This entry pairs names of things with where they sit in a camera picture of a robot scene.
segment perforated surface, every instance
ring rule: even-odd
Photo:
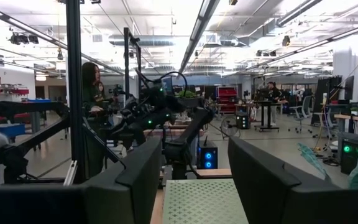
[[[163,224],[248,224],[232,179],[169,180]]]

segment green led light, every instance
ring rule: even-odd
[[[349,146],[345,146],[345,147],[343,148],[343,151],[344,151],[344,152],[350,152],[350,151],[351,151],[351,148],[350,148]]]

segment green cloth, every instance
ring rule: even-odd
[[[93,106],[103,106],[103,93],[96,86],[84,87],[83,88],[83,106],[86,111],[89,111]],[[101,123],[88,120],[89,125],[96,132],[96,134],[102,138],[99,129]],[[92,178],[98,175],[103,168],[104,151],[99,148],[98,145],[89,137],[85,136],[85,158],[86,158],[86,178]]]

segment woman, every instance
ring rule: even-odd
[[[100,82],[99,67],[92,63],[86,62],[82,65],[82,86],[83,86],[83,106],[86,111],[102,111],[104,101],[104,87]],[[88,119],[89,126],[102,138],[100,133],[101,123],[96,119]],[[89,137],[85,136],[86,144],[86,178],[89,179],[98,175],[103,168],[104,151]]]

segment concrete floor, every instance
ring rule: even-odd
[[[317,139],[313,139],[307,129],[312,129],[314,134],[319,133],[319,128],[311,127],[309,120],[304,122],[303,132],[297,134],[294,131],[288,132],[288,128],[298,125],[291,117],[286,115],[277,116],[277,126],[280,132],[275,130],[258,132],[253,128],[248,130],[240,130],[241,139],[271,153],[272,155],[302,169],[310,174],[321,177],[321,174],[311,165],[309,165],[301,156],[297,144],[303,143],[309,147],[314,147]],[[211,123],[215,127],[220,127],[221,121]],[[213,141],[218,147],[218,166],[219,168],[229,168],[227,158],[227,138],[222,139],[220,132],[209,125],[205,135],[201,138],[204,140],[208,136],[208,140]],[[321,139],[318,146],[323,147],[327,143],[327,139]],[[71,157],[70,136],[64,139],[64,132],[60,132],[50,139],[42,143],[41,150],[31,150],[26,158],[29,160],[27,166],[28,173],[37,177],[64,177],[68,170]],[[324,165],[333,182],[340,187],[347,187],[347,175],[340,172],[339,167],[331,167]],[[2,171],[0,168],[0,183],[2,183]]]

